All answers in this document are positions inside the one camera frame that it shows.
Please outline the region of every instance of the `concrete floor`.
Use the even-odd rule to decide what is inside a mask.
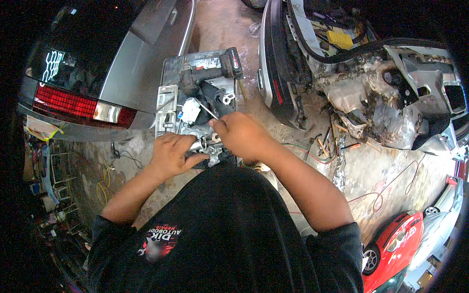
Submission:
[[[244,71],[246,100],[238,100],[241,112],[251,113],[268,132],[281,143],[292,143],[302,147],[311,137],[325,134],[329,127],[328,114],[320,113],[325,100],[309,95],[304,100],[306,116],[309,117],[306,128],[308,131],[298,131],[280,124],[265,106],[257,89],[256,72],[258,69],[257,46],[259,39],[253,38],[248,27],[261,21],[262,14],[253,11],[239,0],[199,0],[197,2],[196,26],[193,34],[193,51],[209,51],[235,46],[238,50]],[[340,134],[341,142],[346,145],[355,143],[353,139]],[[116,143],[117,150],[127,150],[143,165],[149,163],[153,148],[154,132],[141,133],[129,142]],[[74,159],[75,170],[81,180],[76,180],[74,190],[81,206],[82,217],[91,227],[95,215],[104,207],[97,198],[97,183],[103,179],[106,169],[99,150],[110,170],[110,189],[117,192],[127,181],[140,172],[134,162],[128,158],[113,161],[110,157],[110,143],[73,143],[71,148],[77,153]],[[292,149],[300,158],[304,152]],[[312,150],[317,154],[318,147]],[[351,150],[329,165],[317,162],[309,157],[307,163],[328,177],[344,192],[351,201],[369,192],[382,192],[406,166],[413,161],[420,161],[424,154],[419,151],[403,151],[382,148],[381,153],[368,145]],[[422,210],[438,197],[445,185],[447,174],[454,173],[455,162],[440,157],[426,155],[419,165],[415,181],[405,194],[406,186],[412,181],[417,163],[413,163],[396,181],[382,192],[382,207],[373,212],[376,194],[350,202],[355,220],[362,229],[362,242],[367,243],[376,228],[390,216],[411,209]],[[168,203],[177,192],[197,175],[196,170],[176,176],[156,190],[143,206],[135,226],[140,228],[148,219]],[[293,212],[292,219],[302,235],[312,232],[304,217],[299,213],[288,192],[279,183],[279,192],[287,207]],[[107,199],[112,197],[107,191]]]

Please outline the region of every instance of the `hand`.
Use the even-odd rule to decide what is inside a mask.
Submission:
[[[209,155],[201,153],[188,158],[184,156],[196,140],[194,135],[178,135],[172,132],[157,137],[153,144],[153,158],[148,167],[162,182],[188,171],[203,160],[210,158]]]
[[[262,161],[266,148],[278,144],[252,117],[240,112],[212,119],[209,124],[230,152],[246,160]]]

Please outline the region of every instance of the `person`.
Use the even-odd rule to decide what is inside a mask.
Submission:
[[[273,170],[318,235],[303,242],[266,178],[223,163],[197,175],[141,229],[131,228],[160,184],[208,158],[185,157],[195,136],[167,133],[155,139],[148,166],[96,217],[91,288],[363,292],[360,229],[343,194],[250,116],[233,112],[209,124],[233,154]]]

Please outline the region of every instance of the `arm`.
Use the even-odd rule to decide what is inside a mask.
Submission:
[[[117,224],[134,223],[145,201],[161,183],[209,157],[195,154],[185,158],[184,154],[195,140],[194,135],[174,133],[156,138],[151,162],[107,203],[101,216]]]
[[[261,161],[274,171],[314,230],[327,231],[354,221],[340,190],[250,116],[234,112],[209,123],[233,154]]]

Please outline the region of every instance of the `clothing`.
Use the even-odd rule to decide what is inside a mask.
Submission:
[[[199,174],[139,231],[97,216],[89,267],[97,292],[363,292],[357,223],[303,244],[269,181],[228,165]]]

